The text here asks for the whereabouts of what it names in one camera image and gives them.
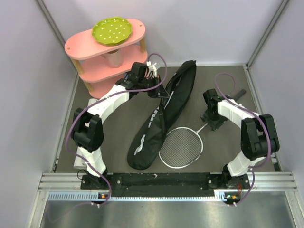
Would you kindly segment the silver badminton racket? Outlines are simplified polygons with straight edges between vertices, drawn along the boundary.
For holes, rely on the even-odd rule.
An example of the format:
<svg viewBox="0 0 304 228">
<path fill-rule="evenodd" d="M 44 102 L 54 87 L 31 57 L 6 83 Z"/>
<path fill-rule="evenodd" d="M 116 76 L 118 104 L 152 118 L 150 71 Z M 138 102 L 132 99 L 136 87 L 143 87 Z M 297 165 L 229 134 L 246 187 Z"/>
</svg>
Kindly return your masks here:
<svg viewBox="0 0 304 228">
<path fill-rule="evenodd" d="M 203 152 L 203 140 L 199 133 L 207 125 L 215 131 L 228 121 L 223 116 L 211 120 L 207 111 L 201 115 L 201 118 L 205 124 L 196 131 L 188 127 L 177 127 L 167 133 L 159 151 L 159 158 L 166 166 L 182 169 L 194 163 Z"/>
</svg>

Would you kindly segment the black Crossway racket bag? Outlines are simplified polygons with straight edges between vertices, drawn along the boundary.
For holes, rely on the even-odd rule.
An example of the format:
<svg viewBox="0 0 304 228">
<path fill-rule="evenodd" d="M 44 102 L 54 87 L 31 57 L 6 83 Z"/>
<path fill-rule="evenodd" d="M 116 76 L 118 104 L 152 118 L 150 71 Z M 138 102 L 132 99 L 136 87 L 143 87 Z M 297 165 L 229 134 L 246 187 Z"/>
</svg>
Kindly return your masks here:
<svg viewBox="0 0 304 228">
<path fill-rule="evenodd" d="M 162 148 L 166 134 L 179 118 L 192 93 L 196 77 L 196 61 L 184 62 L 167 83 L 169 98 L 144 122 L 134 137 L 127 154 L 127 163 L 136 170 L 149 168 Z"/>
</svg>

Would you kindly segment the white shuttlecock tube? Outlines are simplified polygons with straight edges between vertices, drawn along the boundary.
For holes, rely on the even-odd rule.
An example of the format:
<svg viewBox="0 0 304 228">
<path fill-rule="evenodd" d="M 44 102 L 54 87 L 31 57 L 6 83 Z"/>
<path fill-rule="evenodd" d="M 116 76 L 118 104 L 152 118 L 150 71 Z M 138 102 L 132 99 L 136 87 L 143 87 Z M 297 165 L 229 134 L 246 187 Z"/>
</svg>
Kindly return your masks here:
<svg viewBox="0 0 304 228">
<path fill-rule="evenodd" d="M 87 106 L 90 106 L 90 105 L 96 103 L 97 101 L 98 101 L 97 99 L 91 98 L 91 99 L 89 99 Z M 77 148 L 76 154 L 83 157 L 83 153 L 80 150 L 80 148 Z M 82 158 L 76 156 L 75 160 L 74 160 L 73 168 L 78 169 L 78 170 L 82 170 L 82 169 L 86 170 L 87 169 L 87 164 Z"/>
</svg>

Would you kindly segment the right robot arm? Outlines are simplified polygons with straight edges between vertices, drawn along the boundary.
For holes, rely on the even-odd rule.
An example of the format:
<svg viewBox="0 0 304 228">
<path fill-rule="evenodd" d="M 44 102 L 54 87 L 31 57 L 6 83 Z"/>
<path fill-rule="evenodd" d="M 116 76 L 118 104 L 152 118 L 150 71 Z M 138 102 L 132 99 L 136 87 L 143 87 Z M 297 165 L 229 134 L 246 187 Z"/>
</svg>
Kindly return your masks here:
<svg viewBox="0 0 304 228">
<path fill-rule="evenodd" d="M 241 152 L 223 167 L 218 186 L 235 188 L 244 183 L 249 168 L 280 149 L 272 115 L 245 111 L 244 106 L 237 103 L 245 93 L 242 89 L 234 97 L 228 96 L 228 100 L 219 96 L 215 89 L 203 93 L 207 109 L 200 116 L 213 131 L 227 121 L 240 128 Z"/>
</svg>

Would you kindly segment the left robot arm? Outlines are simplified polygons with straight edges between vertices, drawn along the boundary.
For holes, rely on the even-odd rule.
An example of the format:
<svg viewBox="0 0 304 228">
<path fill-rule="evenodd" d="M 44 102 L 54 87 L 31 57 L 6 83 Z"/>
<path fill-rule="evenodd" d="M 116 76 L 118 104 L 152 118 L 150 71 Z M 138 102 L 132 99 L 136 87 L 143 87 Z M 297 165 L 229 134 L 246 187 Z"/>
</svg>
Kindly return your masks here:
<svg viewBox="0 0 304 228">
<path fill-rule="evenodd" d="M 135 62 L 126 77 L 119 79 L 110 91 L 94 104 L 74 113 L 74 127 L 71 138 L 81 151 L 86 163 L 86 175 L 93 185 L 103 188 L 107 185 L 106 165 L 100 147 L 104 140 L 104 121 L 123 103 L 139 92 L 147 92 L 151 98 L 169 98 L 161 85 L 156 63 Z"/>
</svg>

